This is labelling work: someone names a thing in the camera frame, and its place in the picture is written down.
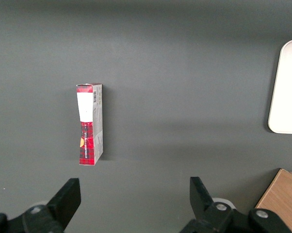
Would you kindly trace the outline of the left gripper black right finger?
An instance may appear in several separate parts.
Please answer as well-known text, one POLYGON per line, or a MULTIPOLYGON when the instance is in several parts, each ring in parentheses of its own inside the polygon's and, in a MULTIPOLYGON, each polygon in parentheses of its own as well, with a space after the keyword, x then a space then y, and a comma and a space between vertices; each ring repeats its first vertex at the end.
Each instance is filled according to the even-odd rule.
POLYGON ((190 204, 195 219, 182 233, 290 233, 273 211, 254 208, 247 215, 222 201, 213 201, 199 177, 190 178, 190 204))

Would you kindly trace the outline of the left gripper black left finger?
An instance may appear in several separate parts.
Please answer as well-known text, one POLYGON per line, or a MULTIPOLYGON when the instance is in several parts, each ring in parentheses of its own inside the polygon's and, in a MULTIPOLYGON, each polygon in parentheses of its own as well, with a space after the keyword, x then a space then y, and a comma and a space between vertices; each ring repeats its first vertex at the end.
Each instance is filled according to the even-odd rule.
POLYGON ((0 233, 63 233, 81 203, 80 180, 70 178, 47 202, 18 217, 0 213, 0 233))

